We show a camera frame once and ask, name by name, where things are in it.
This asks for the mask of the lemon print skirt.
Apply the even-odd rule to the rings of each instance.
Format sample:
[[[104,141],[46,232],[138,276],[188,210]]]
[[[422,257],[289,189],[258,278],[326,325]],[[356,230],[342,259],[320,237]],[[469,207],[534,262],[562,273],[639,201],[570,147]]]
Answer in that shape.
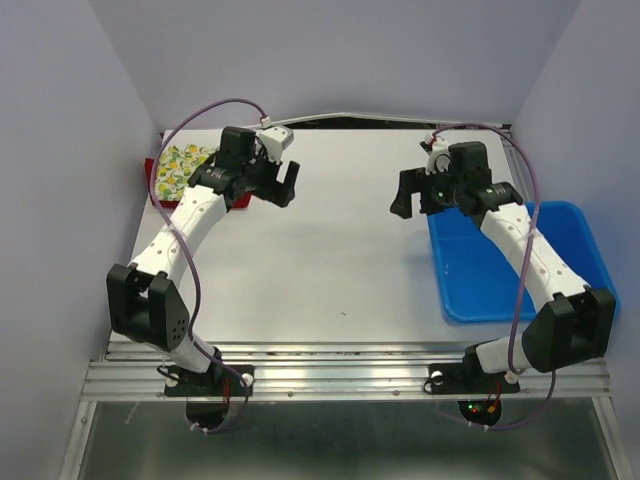
[[[216,149],[199,144],[170,146],[157,161],[154,191],[162,204],[175,204],[183,196],[188,180]]]

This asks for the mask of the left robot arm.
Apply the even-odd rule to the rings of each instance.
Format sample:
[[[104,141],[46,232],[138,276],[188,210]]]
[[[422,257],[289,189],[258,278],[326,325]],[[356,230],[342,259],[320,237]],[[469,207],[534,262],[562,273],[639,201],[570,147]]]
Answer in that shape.
[[[284,179],[277,179],[293,140],[293,131],[283,126],[224,128],[218,148],[191,175],[152,242],[107,274],[112,330],[166,354],[177,370],[165,376],[176,385],[190,383],[210,394],[232,371],[219,349],[195,334],[179,284],[185,271],[195,268],[193,255],[202,241],[241,197],[250,194],[281,208],[294,199],[299,164],[290,163]]]

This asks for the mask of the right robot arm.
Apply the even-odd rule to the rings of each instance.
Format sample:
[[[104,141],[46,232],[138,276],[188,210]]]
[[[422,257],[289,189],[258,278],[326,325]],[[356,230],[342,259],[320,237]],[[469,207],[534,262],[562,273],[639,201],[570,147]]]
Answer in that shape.
[[[431,216],[455,209],[470,219],[518,275],[521,301],[530,296],[535,316],[523,332],[469,347],[460,366],[463,384],[482,390],[498,374],[534,369],[551,373],[605,355],[616,299],[575,273],[538,229],[539,212],[527,210],[517,189],[495,182],[484,143],[450,143],[440,136],[421,144],[425,166],[403,170],[390,210],[413,215],[411,198]]]

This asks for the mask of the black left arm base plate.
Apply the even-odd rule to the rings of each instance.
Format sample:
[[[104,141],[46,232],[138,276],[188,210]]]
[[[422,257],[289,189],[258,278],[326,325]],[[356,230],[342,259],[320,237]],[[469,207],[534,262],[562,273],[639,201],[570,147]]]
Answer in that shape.
[[[164,395],[167,397],[240,397],[253,394],[253,365],[230,365],[241,375],[247,386],[240,379],[224,368],[213,366],[207,373],[194,373],[177,365],[158,366],[157,372],[164,378]]]

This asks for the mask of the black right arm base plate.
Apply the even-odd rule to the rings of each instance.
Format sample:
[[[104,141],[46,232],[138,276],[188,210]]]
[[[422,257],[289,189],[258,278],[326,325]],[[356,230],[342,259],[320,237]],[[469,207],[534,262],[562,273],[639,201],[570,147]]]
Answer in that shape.
[[[487,374],[480,368],[467,368],[462,362],[433,363],[428,367],[422,390],[430,395],[515,394],[520,384],[508,383],[501,373]]]

